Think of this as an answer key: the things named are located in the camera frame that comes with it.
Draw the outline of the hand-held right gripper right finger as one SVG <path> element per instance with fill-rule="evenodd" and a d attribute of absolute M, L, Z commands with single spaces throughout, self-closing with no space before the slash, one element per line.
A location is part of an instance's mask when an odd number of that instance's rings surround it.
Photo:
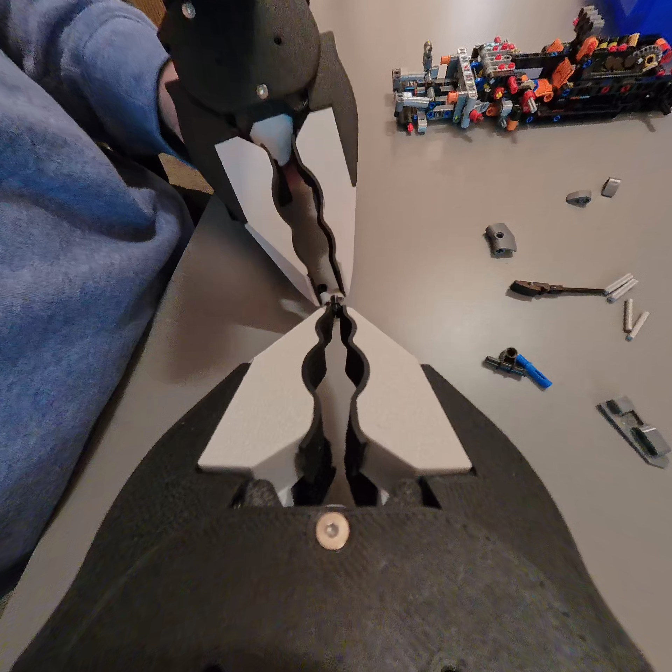
<path fill-rule="evenodd" d="M 354 385 L 344 466 L 356 505 L 378 505 L 402 481 L 461 475 L 473 465 L 415 356 L 342 307 L 345 373 Z"/>

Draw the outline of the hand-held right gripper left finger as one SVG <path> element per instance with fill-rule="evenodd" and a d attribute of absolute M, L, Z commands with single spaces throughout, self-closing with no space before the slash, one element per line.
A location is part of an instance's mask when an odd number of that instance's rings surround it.
<path fill-rule="evenodd" d="M 318 309 L 252 359 L 201 470 L 269 481 L 284 505 L 323 503 L 335 467 L 316 390 L 334 320 L 334 307 Z"/>

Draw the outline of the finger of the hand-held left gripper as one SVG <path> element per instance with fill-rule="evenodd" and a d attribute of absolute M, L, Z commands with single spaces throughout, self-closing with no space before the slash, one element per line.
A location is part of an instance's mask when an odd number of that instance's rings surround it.
<path fill-rule="evenodd" d="M 351 184 L 331 107 L 310 112 L 295 138 L 296 154 L 315 180 L 323 222 L 332 233 L 335 263 L 345 295 L 354 271 L 356 187 Z"/>
<path fill-rule="evenodd" d="M 293 286 L 319 305 L 306 265 L 296 254 L 292 230 L 273 199 L 274 164 L 264 147 L 242 138 L 215 146 L 245 217 L 245 228 Z"/>

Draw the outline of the person's left forearm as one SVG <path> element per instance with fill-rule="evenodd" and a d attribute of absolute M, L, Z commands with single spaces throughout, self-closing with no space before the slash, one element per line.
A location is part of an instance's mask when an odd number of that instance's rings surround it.
<path fill-rule="evenodd" d="M 183 152 L 157 105 L 170 57 L 130 4 L 2 1 L 1 51 L 97 141 L 128 155 Z"/>

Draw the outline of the blue lego pin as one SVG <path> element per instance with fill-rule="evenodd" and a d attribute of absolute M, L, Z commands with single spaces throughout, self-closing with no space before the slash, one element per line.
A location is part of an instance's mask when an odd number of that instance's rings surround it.
<path fill-rule="evenodd" d="M 516 357 L 517 365 L 525 371 L 525 375 L 533 380 L 533 382 L 541 389 L 546 390 L 550 388 L 552 382 L 539 369 L 533 365 L 527 358 L 520 353 Z"/>

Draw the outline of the grey curved lego panel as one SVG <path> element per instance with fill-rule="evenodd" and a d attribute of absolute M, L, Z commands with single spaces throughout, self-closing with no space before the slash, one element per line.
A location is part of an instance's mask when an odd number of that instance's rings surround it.
<path fill-rule="evenodd" d="M 490 224 L 484 231 L 493 257 L 510 257 L 517 252 L 517 242 L 505 223 Z"/>

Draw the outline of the black lego lever with axle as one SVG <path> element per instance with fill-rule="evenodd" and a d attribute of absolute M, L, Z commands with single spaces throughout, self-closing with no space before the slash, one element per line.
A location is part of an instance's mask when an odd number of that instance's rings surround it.
<path fill-rule="evenodd" d="M 575 288 L 563 285 L 548 284 L 536 281 L 517 280 L 511 283 L 507 292 L 513 297 L 521 300 L 534 300 L 538 298 L 559 296 L 598 296 L 606 297 L 605 290 L 602 288 Z"/>

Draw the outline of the lego car chassis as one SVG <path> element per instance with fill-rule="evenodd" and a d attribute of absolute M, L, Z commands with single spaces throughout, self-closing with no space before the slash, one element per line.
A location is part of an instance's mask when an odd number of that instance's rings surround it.
<path fill-rule="evenodd" d="M 496 36 L 469 52 L 433 62 L 423 46 L 421 72 L 392 70 L 394 119 L 408 134 L 430 124 L 467 129 L 490 119 L 504 132 L 519 126 L 613 120 L 671 113 L 671 44 L 658 34 L 610 36 L 594 5 L 583 6 L 571 41 L 522 52 Z"/>

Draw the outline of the grey lego clip assembly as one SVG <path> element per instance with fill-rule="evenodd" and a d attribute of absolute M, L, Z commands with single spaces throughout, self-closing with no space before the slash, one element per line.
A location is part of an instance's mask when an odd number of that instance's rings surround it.
<path fill-rule="evenodd" d="M 670 465 L 671 446 L 654 425 L 642 419 L 629 397 L 610 399 L 596 408 L 647 464 L 662 469 Z"/>

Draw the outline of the person's left hand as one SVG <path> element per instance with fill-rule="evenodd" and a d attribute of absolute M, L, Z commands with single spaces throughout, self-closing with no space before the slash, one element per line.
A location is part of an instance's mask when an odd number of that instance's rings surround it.
<path fill-rule="evenodd" d="M 166 61 L 162 66 L 157 79 L 157 105 L 161 121 L 170 132 L 183 142 L 180 122 L 173 99 L 167 90 L 167 85 L 179 80 L 172 60 Z"/>

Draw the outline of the person's blue sweater torso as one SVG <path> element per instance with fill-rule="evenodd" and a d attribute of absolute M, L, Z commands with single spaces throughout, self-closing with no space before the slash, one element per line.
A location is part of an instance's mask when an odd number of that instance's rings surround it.
<path fill-rule="evenodd" d="M 159 155 L 97 141 L 1 51 L 2 598 L 192 231 Z"/>

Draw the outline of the blue plastic bin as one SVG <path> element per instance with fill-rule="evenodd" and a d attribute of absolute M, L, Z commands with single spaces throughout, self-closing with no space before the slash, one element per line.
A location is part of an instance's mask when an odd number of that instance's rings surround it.
<path fill-rule="evenodd" d="M 610 34 L 671 38 L 671 1 L 595 1 Z"/>

